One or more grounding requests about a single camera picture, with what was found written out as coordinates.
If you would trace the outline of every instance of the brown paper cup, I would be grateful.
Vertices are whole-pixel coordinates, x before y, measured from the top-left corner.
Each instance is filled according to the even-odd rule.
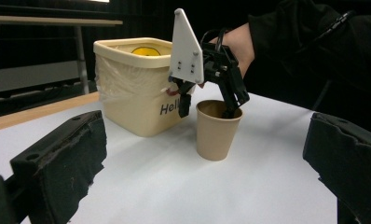
[[[226,105],[222,101],[208,100],[197,104],[197,152],[209,161],[221,161],[227,157],[240,119],[241,109],[234,119],[221,119]]]

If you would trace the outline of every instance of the beige plastic bin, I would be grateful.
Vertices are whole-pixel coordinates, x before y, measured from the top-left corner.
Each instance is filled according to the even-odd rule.
[[[157,50],[160,55],[132,53],[139,48]],[[161,133],[182,120],[180,96],[165,92],[177,89],[168,81],[172,42],[148,37],[99,40],[93,51],[100,101],[110,120],[142,137]]]

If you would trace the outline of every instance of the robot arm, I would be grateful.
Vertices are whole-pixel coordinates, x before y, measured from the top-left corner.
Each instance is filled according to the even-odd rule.
[[[186,14],[179,8],[174,11],[170,81],[178,86],[180,94],[179,115],[188,115],[191,105],[190,90],[195,84],[207,81],[217,84],[227,110],[224,119],[233,118],[234,112],[249,101],[238,60],[228,46],[221,43],[199,43],[188,23]]]

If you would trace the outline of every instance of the bin rim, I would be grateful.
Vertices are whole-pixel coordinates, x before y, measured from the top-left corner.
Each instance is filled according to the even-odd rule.
[[[172,48],[172,42],[156,39],[152,37],[139,38],[124,38],[124,39],[108,39],[97,40],[93,43],[93,52],[104,58],[111,59],[116,62],[125,63],[135,67],[142,68],[159,68],[169,67],[171,63],[171,54],[160,56],[143,56],[126,51],[110,48],[110,46],[129,45],[129,44],[158,44],[166,48]]]

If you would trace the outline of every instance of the white table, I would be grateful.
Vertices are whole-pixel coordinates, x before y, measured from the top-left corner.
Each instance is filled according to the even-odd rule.
[[[189,116],[150,138],[104,119],[105,168],[71,223],[337,224],[337,198],[302,159],[312,111],[252,94],[228,157],[206,161],[196,151],[195,105],[204,99],[221,100],[218,87],[196,88]],[[63,122],[99,109],[97,102],[0,130],[0,175],[10,177],[9,160]]]

